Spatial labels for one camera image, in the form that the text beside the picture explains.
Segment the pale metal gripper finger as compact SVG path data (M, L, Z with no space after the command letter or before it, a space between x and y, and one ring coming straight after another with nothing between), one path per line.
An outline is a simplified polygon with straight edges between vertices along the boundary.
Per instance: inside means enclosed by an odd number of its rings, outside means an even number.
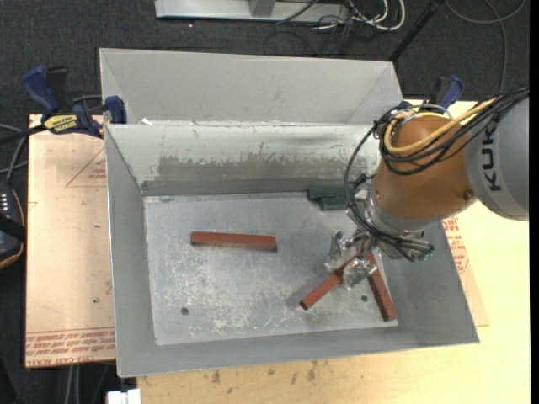
M336 231L331 236L328 257L324 263L327 270L338 270L352 259L350 240L342 231Z
M353 258L345 266L343 270L343 286L352 288L360 283L363 279L371 277L378 267L374 262L367 258Z

